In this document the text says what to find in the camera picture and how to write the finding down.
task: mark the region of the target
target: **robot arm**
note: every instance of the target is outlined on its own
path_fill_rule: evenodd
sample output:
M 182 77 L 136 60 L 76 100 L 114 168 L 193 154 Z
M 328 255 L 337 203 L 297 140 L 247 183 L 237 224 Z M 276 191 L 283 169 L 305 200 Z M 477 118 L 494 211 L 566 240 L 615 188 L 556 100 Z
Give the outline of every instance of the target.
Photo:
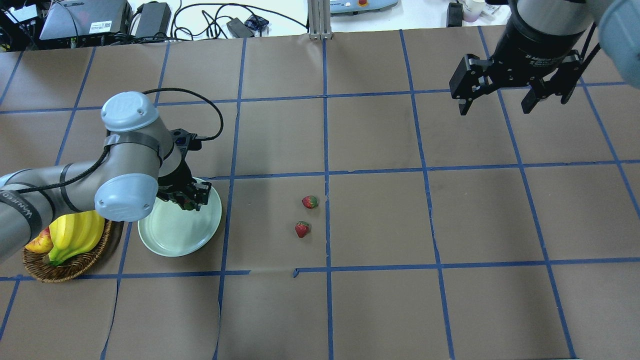
M 554 94 L 566 104 L 600 45 L 624 80 L 640 88 L 640 0 L 509 0 L 509 5 L 512 15 L 493 55 L 480 60 L 466 54 L 449 82 L 461 115 L 474 99 L 503 87 L 531 87 L 522 101 L 524 113 Z M 572 48 L 592 22 L 600 28 L 600 45 L 584 56 Z
M 207 204 L 211 184 L 198 184 L 184 162 L 191 134 L 170 133 L 146 96 L 118 94 L 101 115 L 111 134 L 98 162 L 0 177 L 0 263 L 65 214 L 96 209 L 110 220 L 137 221 L 149 215 L 156 196 L 186 210 Z

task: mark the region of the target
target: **light green plate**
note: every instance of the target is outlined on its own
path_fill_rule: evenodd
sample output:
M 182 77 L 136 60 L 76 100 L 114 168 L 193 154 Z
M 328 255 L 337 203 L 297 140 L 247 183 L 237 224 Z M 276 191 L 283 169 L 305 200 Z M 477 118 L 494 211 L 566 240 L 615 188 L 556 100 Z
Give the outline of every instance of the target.
M 169 257 L 183 256 L 203 247 L 211 239 L 221 217 L 220 196 L 212 187 L 209 203 L 200 211 L 182 210 L 172 202 L 156 198 L 151 214 L 138 221 L 138 233 L 152 252 Z

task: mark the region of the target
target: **white label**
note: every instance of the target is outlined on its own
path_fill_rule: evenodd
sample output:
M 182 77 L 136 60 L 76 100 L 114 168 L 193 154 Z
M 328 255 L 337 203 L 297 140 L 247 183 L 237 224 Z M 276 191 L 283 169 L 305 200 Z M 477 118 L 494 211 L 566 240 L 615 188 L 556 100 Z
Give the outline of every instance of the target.
M 91 23 L 91 28 L 89 29 L 89 34 L 97 34 L 104 33 L 111 29 L 112 21 L 96 21 Z

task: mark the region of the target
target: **fruit basket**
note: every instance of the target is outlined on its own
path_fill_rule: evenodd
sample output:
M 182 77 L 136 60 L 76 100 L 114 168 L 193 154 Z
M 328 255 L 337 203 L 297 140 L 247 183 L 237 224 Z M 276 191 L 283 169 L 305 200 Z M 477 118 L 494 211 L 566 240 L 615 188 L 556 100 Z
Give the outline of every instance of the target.
M 91 268 L 110 243 L 120 239 L 123 227 L 124 222 L 105 221 L 102 237 L 96 246 L 88 252 L 67 259 L 60 266 L 43 263 L 43 254 L 37 254 L 25 248 L 22 248 L 22 262 L 29 275 L 41 282 L 57 283 L 74 279 Z

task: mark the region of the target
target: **red strawberry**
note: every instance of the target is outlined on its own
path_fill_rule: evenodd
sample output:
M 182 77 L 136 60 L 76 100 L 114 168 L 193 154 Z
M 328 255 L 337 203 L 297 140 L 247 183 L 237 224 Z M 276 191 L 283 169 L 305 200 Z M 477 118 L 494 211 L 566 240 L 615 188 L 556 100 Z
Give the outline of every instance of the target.
M 318 207 L 318 199 L 313 195 L 305 196 L 305 198 L 302 199 L 302 204 L 307 209 L 314 209 Z
M 298 234 L 299 238 L 304 238 L 305 235 L 311 230 L 310 226 L 308 223 L 304 222 L 304 221 L 299 221 L 296 224 L 296 234 Z

